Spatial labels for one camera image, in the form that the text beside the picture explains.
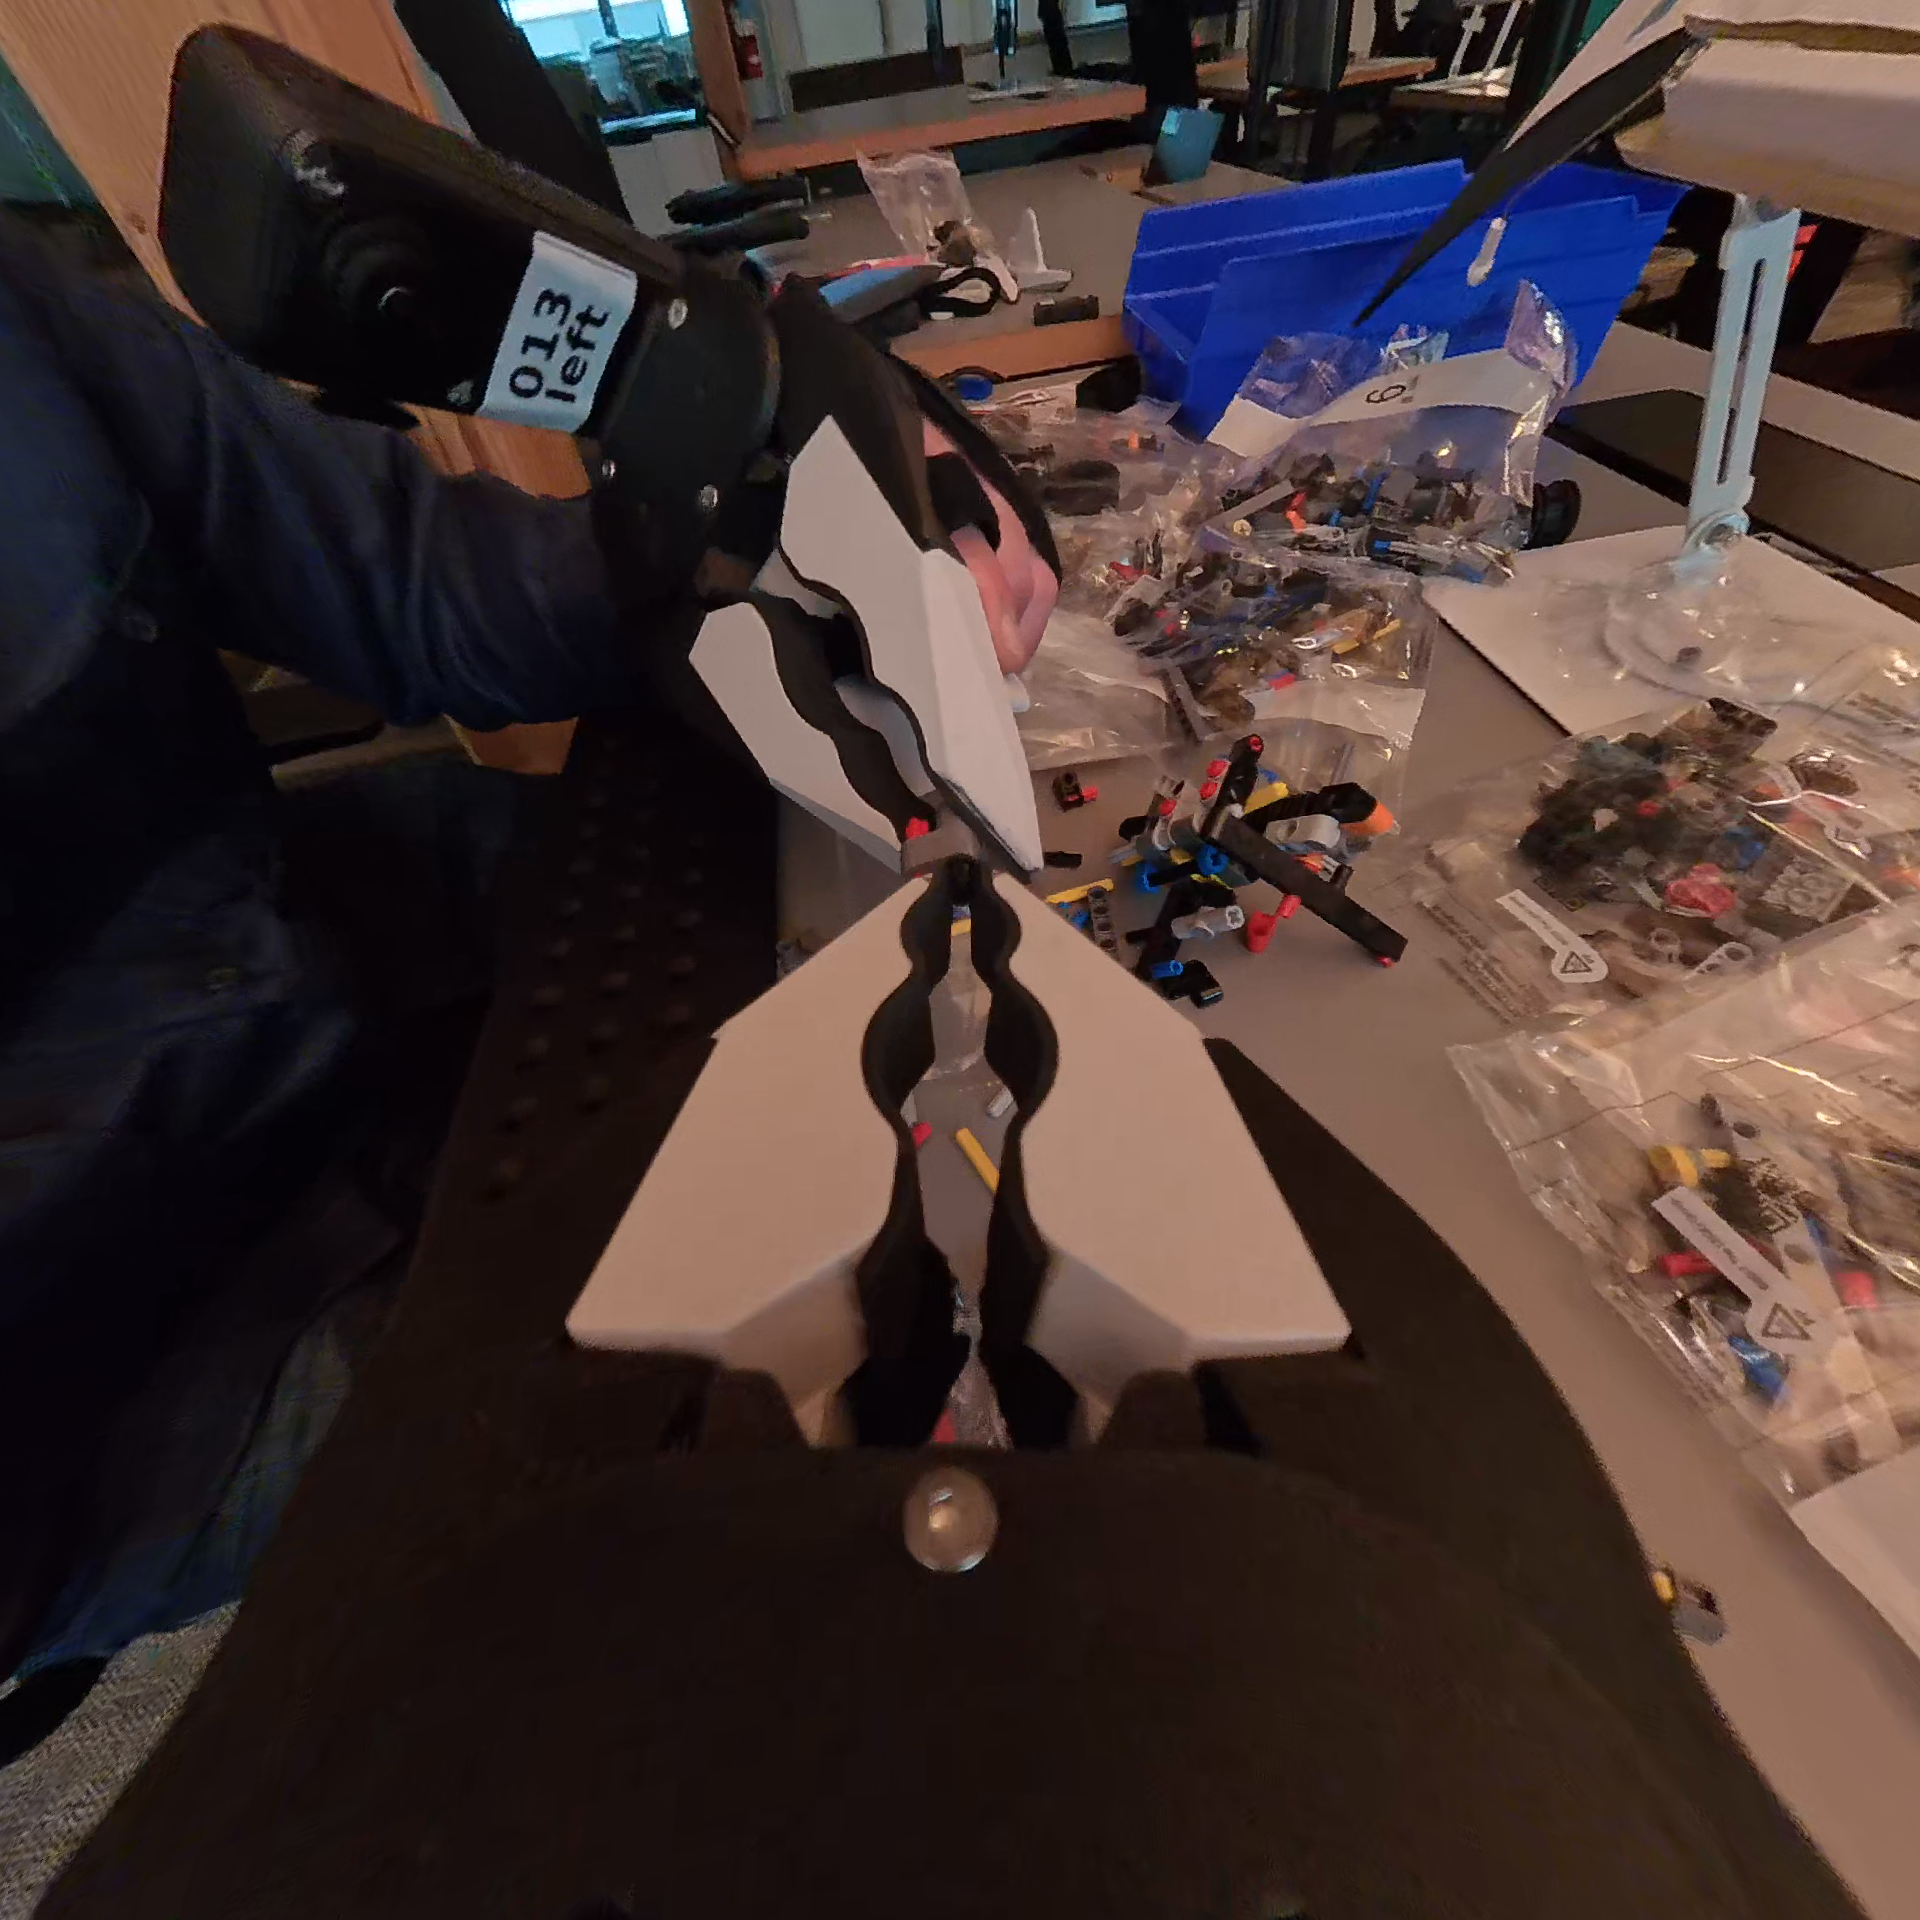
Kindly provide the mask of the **clear bag over white base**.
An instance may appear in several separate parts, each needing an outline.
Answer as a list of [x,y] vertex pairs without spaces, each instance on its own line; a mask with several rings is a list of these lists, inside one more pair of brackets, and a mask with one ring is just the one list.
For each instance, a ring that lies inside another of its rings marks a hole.
[[1741,706],[1781,711],[1789,706],[1833,710],[1859,692],[1915,692],[1915,622],[1886,609],[1801,560],[1789,560],[1766,545],[1740,542],[1724,558],[1724,570],[1708,583],[1678,583],[1674,560],[1640,568],[1624,583],[1605,587],[1598,601],[1598,648],[1624,676],[1601,643],[1603,615],[1613,604],[1662,598],[1681,604],[1708,600],[1740,601],[1789,622],[1806,638],[1811,673],[1806,691],[1782,702],[1757,702],[1729,692],[1682,692],[1697,700],[1726,700]]

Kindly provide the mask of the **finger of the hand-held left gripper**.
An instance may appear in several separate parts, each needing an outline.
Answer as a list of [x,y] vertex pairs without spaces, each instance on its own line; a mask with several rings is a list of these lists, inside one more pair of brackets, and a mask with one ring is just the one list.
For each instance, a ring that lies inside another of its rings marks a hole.
[[963,812],[1004,868],[1041,867],[1013,702],[966,568],[930,510],[913,416],[818,422],[789,466],[755,594],[825,625],[834,676],[869,691],[907,782],[937,812]]
[[689,670],[768,786],[891,873],[932,826],[867,688],[832,673],[825,625],[755,594],[702,615]]

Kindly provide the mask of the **black office chair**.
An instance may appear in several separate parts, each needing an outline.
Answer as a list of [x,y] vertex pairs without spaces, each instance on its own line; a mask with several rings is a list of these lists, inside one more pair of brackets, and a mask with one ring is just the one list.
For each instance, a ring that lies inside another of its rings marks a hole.
[[390,8],[480,146],[633,224],[604,138],[566,111],[500,4]]

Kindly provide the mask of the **large clear lego parts bag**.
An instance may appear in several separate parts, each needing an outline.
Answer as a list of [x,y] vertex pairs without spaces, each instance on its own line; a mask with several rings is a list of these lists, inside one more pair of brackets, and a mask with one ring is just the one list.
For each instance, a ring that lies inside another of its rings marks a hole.
[[1915,1452],[1914,905],[1452,1065],[1528,1201],[1779,1499]]

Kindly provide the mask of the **instruction booklet stack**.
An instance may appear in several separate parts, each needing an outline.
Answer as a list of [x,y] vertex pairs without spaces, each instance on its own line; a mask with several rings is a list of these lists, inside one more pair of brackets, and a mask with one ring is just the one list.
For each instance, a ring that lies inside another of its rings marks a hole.
[[1619,4],[1505,144],[1419,233],[1392,275],[1358,308],[1356,326],[1368,322],[1462,233],[1484,219],[1501,218],[1509,201],[1552,167],[1616,132],[1694,54],[1690,4]]

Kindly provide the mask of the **person's leg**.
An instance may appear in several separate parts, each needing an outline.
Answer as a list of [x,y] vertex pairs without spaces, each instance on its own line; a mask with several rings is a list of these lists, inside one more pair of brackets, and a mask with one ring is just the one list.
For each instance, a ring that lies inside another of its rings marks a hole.
[[258,779],[5,915],[5,1678],[240,1585],[300,1344],[419,1235],[517,817],[457,755]]

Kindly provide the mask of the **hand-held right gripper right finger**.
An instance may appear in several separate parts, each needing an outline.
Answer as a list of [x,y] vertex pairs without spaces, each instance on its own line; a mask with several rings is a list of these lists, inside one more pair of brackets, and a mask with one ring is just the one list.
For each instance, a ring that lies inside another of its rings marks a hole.
[[1144,1376],[1346,1347],[1200,1033],[1009,879],[977,889],[971,964],[1013,1100],[979,1291],[1011,1442],[1065,1450]]

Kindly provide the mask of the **small clear background bag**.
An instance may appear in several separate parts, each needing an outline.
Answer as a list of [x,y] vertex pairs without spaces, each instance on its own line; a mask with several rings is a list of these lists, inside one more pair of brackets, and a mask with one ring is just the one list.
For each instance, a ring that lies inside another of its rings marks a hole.
[[964,266],[990,247],[949,150],[859,152],[856,164],[906,252]]

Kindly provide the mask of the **blue plastic bin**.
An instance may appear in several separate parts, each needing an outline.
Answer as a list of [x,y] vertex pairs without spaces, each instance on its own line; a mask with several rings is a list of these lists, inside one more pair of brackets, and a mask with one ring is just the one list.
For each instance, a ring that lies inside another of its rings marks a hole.
[[1444,332],[1452,353],[1499,348],[1522,281],[1561,314],[1585,379],[1665,240],[1681,183],[1563,163],[1525,191],[1482,283],[1478,219],[1370,319],[1361,308],[1452,204],[1459,160],[1145,212],[1122,294],[1122,329],[1152,401],[1204,436],[1261,350],[1283,337],[1385,343]]

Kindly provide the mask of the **wooden background desk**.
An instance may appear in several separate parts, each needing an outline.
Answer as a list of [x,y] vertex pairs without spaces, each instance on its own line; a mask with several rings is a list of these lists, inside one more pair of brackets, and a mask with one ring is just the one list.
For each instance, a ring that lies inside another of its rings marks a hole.
[[1125,123],[1144,113],[1145,90],[1125,83],[1046,80],[1032,98],[1017,90],[973,96],[966,84],[928,87],[755,123],[732,146],[721,143],[721,167],[722,178],[752,183],[859,156],[884,158]]

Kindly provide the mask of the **clear bag black orange parts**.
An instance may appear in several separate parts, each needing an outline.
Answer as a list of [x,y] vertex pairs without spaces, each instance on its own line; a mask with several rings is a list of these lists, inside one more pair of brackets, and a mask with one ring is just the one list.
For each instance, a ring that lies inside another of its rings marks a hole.
[[1708,700],[1452,790],[1376,855],[1388,918],[1499,1024],[1714,986],[1915,896],[1915,730]]

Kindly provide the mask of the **small clear packet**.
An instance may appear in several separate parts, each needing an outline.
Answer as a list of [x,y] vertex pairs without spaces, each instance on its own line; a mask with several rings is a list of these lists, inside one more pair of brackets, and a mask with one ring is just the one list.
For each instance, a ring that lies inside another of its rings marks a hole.
[[934,1427],[934,1442],[960,1450],[1005,1452],[1011,1434],[981,1358],[979,1307],[966,1295],[955,1297],[954,1331],[964,1339],[966,1353],[960,1374],[950,1383],[944,1412]]

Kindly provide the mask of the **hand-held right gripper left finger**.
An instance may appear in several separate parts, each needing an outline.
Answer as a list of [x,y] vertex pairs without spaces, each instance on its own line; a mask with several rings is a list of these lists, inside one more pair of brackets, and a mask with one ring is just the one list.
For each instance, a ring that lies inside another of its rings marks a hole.
[[841,1400],[861,1447],[923,1447],[966,1344],[926,1235],[906,1103],[954,937],[914,879],[716,1028],[566,1313],[577,1347],[673,1353]]

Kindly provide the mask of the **black orange lego assembly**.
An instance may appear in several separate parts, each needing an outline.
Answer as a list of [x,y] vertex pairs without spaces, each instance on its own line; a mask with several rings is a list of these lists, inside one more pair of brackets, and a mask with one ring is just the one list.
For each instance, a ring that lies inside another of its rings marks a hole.
[[1221,986],[1192,948],[1240,939],[1261,954],[1301,915],[1392,970],[1406,937],[1352,896],[1361,855],[1392,830],[1390,807],[1358,782],[1301,790],[1272,776],[1256,735],[1194,782],[1165,776],[1120,823],[1115,863],[1160,900],[1128,936],[1134,977],[1165,1001],[1210,1009]]

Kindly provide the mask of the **person's left hand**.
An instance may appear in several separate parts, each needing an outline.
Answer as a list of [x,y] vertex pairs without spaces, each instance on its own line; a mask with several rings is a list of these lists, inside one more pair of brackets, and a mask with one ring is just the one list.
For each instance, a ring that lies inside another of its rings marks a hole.
[[921,425],[928,492],[966,568],[1004,676],[1021,676],[1059,607],[1060,578],[1019,506],[932,422]]

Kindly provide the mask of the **person's left forearm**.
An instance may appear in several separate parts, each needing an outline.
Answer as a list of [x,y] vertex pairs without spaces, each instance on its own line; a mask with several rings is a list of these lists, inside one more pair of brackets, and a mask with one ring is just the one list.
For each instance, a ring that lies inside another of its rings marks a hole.
[[402,724],[641,700],[585,500],[324,416],[9,212],[2,335],[5,724],[77,674],[142,563],[206,646]]

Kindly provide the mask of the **full clear lego parts bag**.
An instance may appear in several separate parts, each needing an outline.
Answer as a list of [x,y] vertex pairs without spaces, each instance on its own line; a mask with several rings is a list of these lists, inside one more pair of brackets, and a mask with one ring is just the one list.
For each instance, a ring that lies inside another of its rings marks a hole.
[[1273,339],[1210,431],[1232,471],[1202,540],[1505,580],[1574,371],[1569,319],[1528,280],[1453,329]]

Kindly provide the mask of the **white shelf bracket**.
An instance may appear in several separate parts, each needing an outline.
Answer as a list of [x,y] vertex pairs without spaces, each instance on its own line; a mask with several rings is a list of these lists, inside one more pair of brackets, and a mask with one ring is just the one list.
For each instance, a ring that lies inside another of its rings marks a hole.
[[1686,500],[1686,536],[1674,556],[1682,586],[1708,583],[1748,531],[1755,448],[1779,343],[1801,216],[1736,198],[1720,249],[1720,307],[1708,391]]

